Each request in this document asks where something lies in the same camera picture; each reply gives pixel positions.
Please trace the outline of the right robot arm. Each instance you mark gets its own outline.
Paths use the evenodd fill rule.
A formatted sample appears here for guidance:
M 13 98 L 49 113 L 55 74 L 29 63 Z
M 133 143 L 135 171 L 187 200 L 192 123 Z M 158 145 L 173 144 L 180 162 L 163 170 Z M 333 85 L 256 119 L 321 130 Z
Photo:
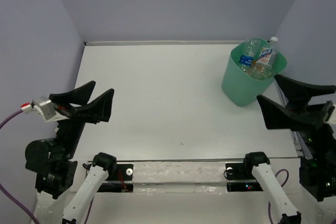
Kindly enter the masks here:
M 269 130 L 288 129 L 303 135 L 311 158 L 302 157 L 299 167 L 299 184 L 313 198 L 322 202 L 335 196 L 335 104 L 332 101 L 313 104 L 313 97 L 335 93 L 335 86 L 300 82 L 283 75 L 275 81 L 287 99 L 285 106 L 258 95 L 265 126 Z M 290 178 L 285 168 L 274 173 L 264 152 L 245 155 L 241 171 L 254 178 L 268 199 L 268 214 L 275 214 L 274 223 L 301 223 L 302 215 L 284 191 Z

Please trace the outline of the white blue label bottle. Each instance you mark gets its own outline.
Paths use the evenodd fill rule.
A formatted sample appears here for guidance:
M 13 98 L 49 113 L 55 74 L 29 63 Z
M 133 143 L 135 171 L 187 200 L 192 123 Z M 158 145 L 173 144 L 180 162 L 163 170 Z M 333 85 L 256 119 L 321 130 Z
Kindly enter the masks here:
M 269 43 L 261 48 L 254 64 L 255 68 L 271 69 L 278 54 L 278 38 L 271 37 Z

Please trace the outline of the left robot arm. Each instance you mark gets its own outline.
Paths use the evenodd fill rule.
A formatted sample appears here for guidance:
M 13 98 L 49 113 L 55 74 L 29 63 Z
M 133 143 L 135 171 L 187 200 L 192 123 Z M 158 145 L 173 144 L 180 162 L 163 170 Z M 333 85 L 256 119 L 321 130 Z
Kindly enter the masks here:
M 58 124 L 55 137 L 32 141 L 25 149 L 25 167 L 36 173 L 35 223 L 81 223 L 99 187 L 116 174 L 117 159 L 100 152 L 72 201 L 65 204 L 78 165 L 73 157 L 85 125 L 108 122 L 111 116 L 114 90 L 90 100 L 95 85 L 90 81 L 72 91 L 40 97 L 21 106 L 26 114 L 36 112 L 46 123 Z

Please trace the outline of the yellow cap orange label bottle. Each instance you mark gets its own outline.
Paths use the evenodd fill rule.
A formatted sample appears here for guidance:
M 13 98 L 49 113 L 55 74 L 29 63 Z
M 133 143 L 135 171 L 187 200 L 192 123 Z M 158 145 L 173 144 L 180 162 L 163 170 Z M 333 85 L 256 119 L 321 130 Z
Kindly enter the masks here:
M 245 71 L 247 75 L 252 77 L 255 80 L 268 80 L 275 75 L 275 72 L 272 68 L 264 67 L 264 66 L 254 66 Z

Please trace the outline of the blue label clear bottle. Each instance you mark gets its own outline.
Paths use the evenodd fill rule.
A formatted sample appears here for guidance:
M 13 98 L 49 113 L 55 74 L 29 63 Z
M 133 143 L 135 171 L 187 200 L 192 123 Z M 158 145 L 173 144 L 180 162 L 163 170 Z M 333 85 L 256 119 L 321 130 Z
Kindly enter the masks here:
M 253 62 L 261 49 L 262 40 L 259 38 L 249 38 L 243 43 L 243 49 L 240 53 L 238 66 L 244 73 L 248 73 Z

